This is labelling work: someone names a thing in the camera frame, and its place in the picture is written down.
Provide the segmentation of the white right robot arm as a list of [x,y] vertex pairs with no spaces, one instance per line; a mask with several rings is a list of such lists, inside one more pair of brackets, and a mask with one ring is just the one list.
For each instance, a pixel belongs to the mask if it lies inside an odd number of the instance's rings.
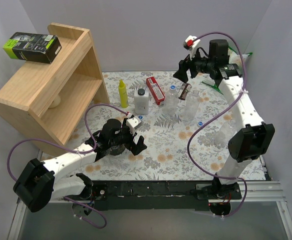
[[275,128],[273,124],[265,123],[254,108],[239,66],[229,62],[227,40],[211,40],[207,56],[200,55],[199,41],[192,35],[186,38],[183,47],[190,54],[179,62],[173,77],[187,83],[187,72],[192,79],[198,73],[209,74],[231,107],[236,133],[226,137],[229,156],[224,166],[214,174],[211,184],[199,187],[197,193],[204,199],[239,196],[238,177],[248,164],[266,153]]

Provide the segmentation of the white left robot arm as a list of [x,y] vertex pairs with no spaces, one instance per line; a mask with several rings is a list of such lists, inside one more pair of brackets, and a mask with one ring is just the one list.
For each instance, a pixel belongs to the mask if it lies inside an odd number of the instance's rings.
[[80,201],[91,198],[93,181],[83,173],[72,176],[69,173],[107,155],[117,156],[129,150],[136,156],[146,150],[143,136],[134,141],[140,125],[138,117],[126,118],[123,122],[111,118],[72,152],[45,161],[30,160],[13,191],[32,213],[43,209],[50,200],[68,196]]

